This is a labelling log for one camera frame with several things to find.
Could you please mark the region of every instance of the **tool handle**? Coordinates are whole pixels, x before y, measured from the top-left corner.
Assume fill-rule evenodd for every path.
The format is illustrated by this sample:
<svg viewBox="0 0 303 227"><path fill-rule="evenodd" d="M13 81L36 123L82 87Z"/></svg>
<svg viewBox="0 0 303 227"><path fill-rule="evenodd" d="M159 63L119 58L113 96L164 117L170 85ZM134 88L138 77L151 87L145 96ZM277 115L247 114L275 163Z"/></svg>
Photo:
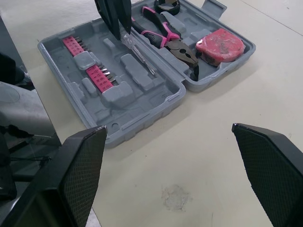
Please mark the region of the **tool handle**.
<svg viewBox="0 0 303 227"><path fill-rule="evenodd" d="M168 41L181 39L181 33L178 32L162 14L146 6L142 7L142 14L159 28Z"/></svg>
<svg viewBox="0 0 303 227"><path fill-rule="evenodd" d="M143 36L148 38L151 44L159 49L163 48L165 43L167 42L167 38L157 33L145 30L145 28L140 26L134 19L132 19L132 26L139 34L142 34Z"/></svg>

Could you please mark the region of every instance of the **screwdriver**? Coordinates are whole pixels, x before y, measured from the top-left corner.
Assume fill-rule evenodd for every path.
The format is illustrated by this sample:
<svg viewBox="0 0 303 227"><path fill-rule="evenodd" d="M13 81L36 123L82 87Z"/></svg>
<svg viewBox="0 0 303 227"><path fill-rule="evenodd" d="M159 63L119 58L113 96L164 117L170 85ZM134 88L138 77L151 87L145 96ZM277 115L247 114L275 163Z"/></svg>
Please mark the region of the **screwdriver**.
<svg viewBox="0 0 303 227"><path fill-rule="evenodd" d="M148 70L151 72L152 75L155 75L155 71L153 68L150 66L150 64L146 61L146 59L143 57L141 52L138 50L138 48L135 46L133 38L131 37L130 34L128 34L125 30L121 32L121 42L127 46L130 50L133 51L133 53L139 58L139 60L146 65Z"/></svg>

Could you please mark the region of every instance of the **tool case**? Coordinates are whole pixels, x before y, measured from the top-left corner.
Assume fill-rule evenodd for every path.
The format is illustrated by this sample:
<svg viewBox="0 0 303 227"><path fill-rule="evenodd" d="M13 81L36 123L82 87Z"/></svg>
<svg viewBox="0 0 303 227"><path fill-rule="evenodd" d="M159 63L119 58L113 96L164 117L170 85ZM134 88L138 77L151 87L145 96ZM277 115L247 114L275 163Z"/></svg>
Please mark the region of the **tool case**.
<svg viewBox="0 0 303 227"><path fill-rule="evenodd" d="M132 16L144 28L158 33L157 27L141 13L143 6L153 5L154 0L134 3ZM244 54L233 62L216 67L199 59L199 81L190 78L192 71L185 63L166 48L157 49L132 28L136 47L156 72L152 75L130 49L115 39L101 18L48 37L38 44L38 49L85 126L107 126L106 147L112 148L168 115L178 107L187 89L207 89L254 53L252 42L219 21L225 10L215 0L205 0L201 9L183 0L177 15L165 15L192 50L201 38L219 28L243 41ZM80 37L91 54L75 59L63 43L69 36ZM103 93L93 86L85 71L85 66L93 64L103 64L115 79L114 86Z"/></svg>

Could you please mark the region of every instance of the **white table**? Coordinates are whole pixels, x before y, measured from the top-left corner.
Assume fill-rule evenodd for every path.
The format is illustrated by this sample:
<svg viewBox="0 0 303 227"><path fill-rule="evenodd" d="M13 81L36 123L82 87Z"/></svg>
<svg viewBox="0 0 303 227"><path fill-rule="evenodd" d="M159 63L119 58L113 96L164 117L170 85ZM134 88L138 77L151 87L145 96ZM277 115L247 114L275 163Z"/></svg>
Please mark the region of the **white table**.
<svg viewBox="0 0 303 227"><path fill-rule="evenodd" d="M105 151L94 203L103 227L271 226L231 128L234 122L269 128L303 149L303 2L220 2L228 7L221 21L254 42L257 51L210 89L188 92L165 119ZM97 18L94 1L1 0L0 12L61 141L83 130L36 46ZM188 195L184 211L163 204L162 192L174 185Z"/></svg>

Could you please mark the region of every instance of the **table surface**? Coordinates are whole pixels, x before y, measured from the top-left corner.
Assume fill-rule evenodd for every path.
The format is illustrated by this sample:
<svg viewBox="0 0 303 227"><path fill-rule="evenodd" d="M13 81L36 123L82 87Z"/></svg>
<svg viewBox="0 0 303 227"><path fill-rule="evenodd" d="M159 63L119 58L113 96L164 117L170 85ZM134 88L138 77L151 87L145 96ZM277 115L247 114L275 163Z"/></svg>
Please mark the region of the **table surface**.
<svg viewBox="0 0 303 227"><path fill-rule="evenodd" d="M191 1L199 7L204 2ZM234 122L269 128L303 149L303 1L220 2L228 7L220 20L254 42L255 54L206 91L188 92L179 108L130 141L105 151L93 206L103 227L272 226L231 129ZM0 13L61 141L85 129L37 44L97 18L94 1L1 0ZM178 210L182 199L187 202Z"/></svg>

